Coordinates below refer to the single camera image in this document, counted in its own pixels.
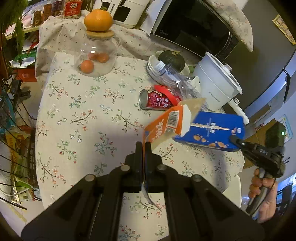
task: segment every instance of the shelf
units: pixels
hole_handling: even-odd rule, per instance
[[[39,29],[39,26],[24,28],[23,32],[26,34],[26,33],[37,31],[38,29]],[[11,38],[12,38],[12,34],[9,34],[6,36],[6,39],[11,39]]]

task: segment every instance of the glass pitcher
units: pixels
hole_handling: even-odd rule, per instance
[[[108,74],[114,67],[121,39],[114,36],[112,30],[86,31],[86,36],[79,54],[75,56],[75,68],[86,76],[97,77]]]

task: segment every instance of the barcode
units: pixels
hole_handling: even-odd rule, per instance
[[[173,128],[177,128],[178,125],[178,120],[179,120],[179,111],[172,111],[169,115],[168,115],[168,121],[166,124],[167,126],[171,126]]]
[[[165,129],[165,132],[175,132],[175,130],[176,130],[176,129],[174,129],[174,128],[167,127],[167,128]]]

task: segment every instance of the white handle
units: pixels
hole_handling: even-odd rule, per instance
[[[231,101],[229,101],[228,104],[232,107],[236,114],[243,118],[243,122],[246,126],[249,123],[249,118],[246,116],[243,110],[234,102],[233,99],[231,99]]]
[[[121,3],[121,0],[112,0],[109,8],[108,8],[108,12],[111,14],[111,17],[113,18],[117,8],[119,7],[119,4]]]

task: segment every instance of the green pumpkin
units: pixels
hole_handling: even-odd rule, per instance
[[[178,72],[181,72],[185,67],[185,60],[180,54],[180,51],[163,51],[159,55],[158,60],[161,60],[165,64],[172,64],[172,67]]]

